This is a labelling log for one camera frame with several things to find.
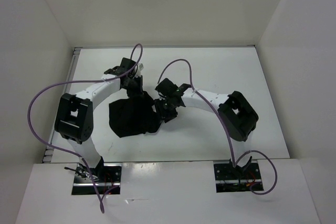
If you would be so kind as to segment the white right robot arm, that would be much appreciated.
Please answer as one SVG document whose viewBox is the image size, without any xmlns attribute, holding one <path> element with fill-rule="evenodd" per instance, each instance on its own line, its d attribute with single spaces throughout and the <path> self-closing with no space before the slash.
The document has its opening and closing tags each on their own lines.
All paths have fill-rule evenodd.
<svg viewBox="0 0 336 224">
<path fill-rule="evenodd" d="M 160 98 L 154 100 L 155 110 L 161 122 L 167 123 L 178 115 L 176 108 L 197 108 L 213 112 L 224 127 L 230 152 L 234 154 L 232 140 L 247 141 L 255 130 L 259 116 L 242 93 L 212 93 L 196 90 L 191 84 L 175 85 L 168 78 L 161 81 L 155 90 Z"/>
</svg>

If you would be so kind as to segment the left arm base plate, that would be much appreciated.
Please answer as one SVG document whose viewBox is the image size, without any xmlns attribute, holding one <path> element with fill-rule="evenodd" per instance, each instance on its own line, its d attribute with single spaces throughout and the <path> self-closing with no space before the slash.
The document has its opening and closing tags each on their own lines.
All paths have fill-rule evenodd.
<svg viewBox="0 0 336 224">
<path fill-rule="evenodd" d="M 108 192 L 108 195 L 118 195 L 120 193 L 122 164 L 105 163 L 104 170 L 106 173 L 101 178 L 94 176 L 99 194 L 102 196 L 105 192 Z M 71 194 L 75 196 L 95 195 L 96 192 L 86 168 L 77 164 L 74 172 Z"/>
</svg>

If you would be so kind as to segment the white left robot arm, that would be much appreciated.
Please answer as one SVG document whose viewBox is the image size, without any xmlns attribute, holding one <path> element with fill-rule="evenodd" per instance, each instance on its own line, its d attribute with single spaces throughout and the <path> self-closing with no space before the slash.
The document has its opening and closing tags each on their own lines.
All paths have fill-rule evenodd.
<svg viewBox="0 0 336 224">
<path fill-rule="evenodd" d="M 75 153 L 86 161 L 80 160 L 79 174 L 93 182 L 103 179 L 104 160 L 92 141 L 93 112 L 110 95 L 127 90 L 128 95 L 143 93 L 141 71 L 143 64 L 123 58 L 119 66 L 103 73 L 97 82 L 75 94 L 61 96 L 55 121 L 55 131 L 72 146 Z"/>
</svg>

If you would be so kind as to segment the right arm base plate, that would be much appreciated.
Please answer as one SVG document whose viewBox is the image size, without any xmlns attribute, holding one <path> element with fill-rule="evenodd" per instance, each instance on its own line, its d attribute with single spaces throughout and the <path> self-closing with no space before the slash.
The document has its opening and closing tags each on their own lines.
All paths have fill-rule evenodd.
<svg viewBox="0 0 336 224">
<path fill-rule="evenodd" d="M 213 166 L 217 193 L 246 192 L 250 191 L 250 186 L 256 192 L 264 190 L 257 162 L 235 168 L 230 161 L 214 163 Z"/>
</svg>

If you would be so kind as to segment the black skirt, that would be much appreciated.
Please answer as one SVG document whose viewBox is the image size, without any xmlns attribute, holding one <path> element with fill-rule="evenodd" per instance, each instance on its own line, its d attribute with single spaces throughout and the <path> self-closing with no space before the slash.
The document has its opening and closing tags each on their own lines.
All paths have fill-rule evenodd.
<svg viewBox="0 0 336 224">
<path fill-rule="evenodd" d="M 120 138 L 156 133 L 162 122 L 153 106 L 154 100 L 146 91 L 113 101 L 109 104 L 109 126 Z"/>
</svg>

